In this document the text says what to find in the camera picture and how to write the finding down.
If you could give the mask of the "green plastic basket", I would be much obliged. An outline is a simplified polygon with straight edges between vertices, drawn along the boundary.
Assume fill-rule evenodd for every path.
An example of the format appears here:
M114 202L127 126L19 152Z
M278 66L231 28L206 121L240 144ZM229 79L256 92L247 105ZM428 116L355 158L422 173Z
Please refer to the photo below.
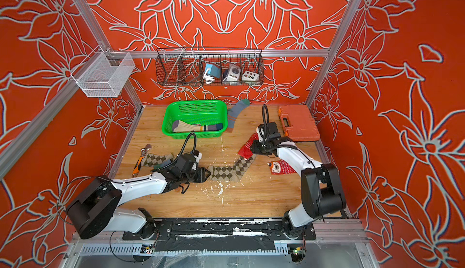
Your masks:
M220 137L228 126L227 107L221 100L180 101L170 104L165 111L162 132L175 139L185 139L189 132L175 133L172 131L172 124L176 120L201 125L222 123L223 128L220 131L195 132L197 138Z

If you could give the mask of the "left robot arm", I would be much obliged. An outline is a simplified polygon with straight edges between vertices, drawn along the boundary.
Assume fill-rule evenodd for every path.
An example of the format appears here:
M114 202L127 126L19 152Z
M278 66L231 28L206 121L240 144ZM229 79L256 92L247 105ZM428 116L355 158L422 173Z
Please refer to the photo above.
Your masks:
M142 240L159 235L154 218L144 208L128 210L122 205L149 195L168 193L180 188L183 193L191 183L204 183L211 171L199 167L202 154L193 148L140 178L115 180L97 176L65 209L81 239L102 232L128 232Z

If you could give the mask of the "red penguin christmas sock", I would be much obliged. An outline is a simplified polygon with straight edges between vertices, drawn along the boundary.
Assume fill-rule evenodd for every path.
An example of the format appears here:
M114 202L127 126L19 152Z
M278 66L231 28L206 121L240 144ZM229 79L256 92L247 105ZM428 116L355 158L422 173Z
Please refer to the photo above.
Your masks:
M271 161L268 163L270 171L274 175L295 174L296 171L284 160Z

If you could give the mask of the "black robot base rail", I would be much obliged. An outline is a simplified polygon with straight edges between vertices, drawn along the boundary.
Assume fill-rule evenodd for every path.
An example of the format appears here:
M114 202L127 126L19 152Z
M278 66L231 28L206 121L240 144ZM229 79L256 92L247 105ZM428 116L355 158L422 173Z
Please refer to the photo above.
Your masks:
M130 232L123 241L141 241L162 251L278 252L277 245L303 246L316 239L312 224L285 234L282 218L158 218L155 233L148 239Z

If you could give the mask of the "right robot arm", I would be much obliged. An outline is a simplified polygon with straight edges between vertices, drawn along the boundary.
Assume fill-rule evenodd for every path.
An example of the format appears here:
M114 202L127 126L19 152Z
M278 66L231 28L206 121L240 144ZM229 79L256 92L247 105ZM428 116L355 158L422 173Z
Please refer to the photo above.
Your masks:
M295 238L304 228L328 214L346 208L346 197L339 170L304 153L288 137L281 136L277 124L270 122L268 107L262 106L263 123L257 128L259 138L252 143L255 155L275 155L300 176L301 203L283 216L283 233Z

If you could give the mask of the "red snowflake christmas sock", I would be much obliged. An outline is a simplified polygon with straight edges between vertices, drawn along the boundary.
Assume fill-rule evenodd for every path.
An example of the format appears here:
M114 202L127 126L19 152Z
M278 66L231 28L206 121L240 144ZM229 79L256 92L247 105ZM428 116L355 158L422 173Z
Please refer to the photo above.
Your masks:
M252 152L251 147L253 145L253 142L257 140L258 138L259 138L258 133L255 132L238 151L238 155L240 155L244 159L252 158L254 153Z

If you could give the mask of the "brown argyle sock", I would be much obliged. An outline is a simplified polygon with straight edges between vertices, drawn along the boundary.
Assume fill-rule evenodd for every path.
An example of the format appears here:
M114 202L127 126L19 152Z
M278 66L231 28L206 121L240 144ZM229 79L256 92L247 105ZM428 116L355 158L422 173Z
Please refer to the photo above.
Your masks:
M165 162L170 163L174 159L172 154L156 155L148 153L142 160L142 166L154 167L157 165L163 165Z
M209 166L207 167L207 170L211 172L209 179L219 182L239 182L256 157L257 155L252 155L249 159L246 159L240 156L232 166Z

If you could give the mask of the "cream purple striped sock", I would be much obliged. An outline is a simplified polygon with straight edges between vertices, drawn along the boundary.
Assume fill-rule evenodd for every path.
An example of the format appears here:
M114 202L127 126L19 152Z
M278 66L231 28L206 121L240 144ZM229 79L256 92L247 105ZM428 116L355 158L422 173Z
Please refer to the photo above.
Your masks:
M214 132L223 128L222 123L214 125L189 124L181 120L176 120L172 124L172 131L175 133L182 132Z

